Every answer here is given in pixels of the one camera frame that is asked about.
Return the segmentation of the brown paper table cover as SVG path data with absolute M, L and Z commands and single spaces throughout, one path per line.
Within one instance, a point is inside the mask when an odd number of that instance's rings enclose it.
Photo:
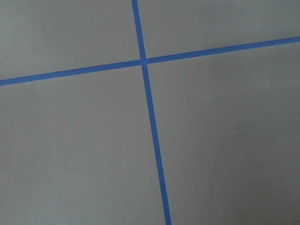
M 3 0 L 3 225 L 297 225 L 297 0 Z

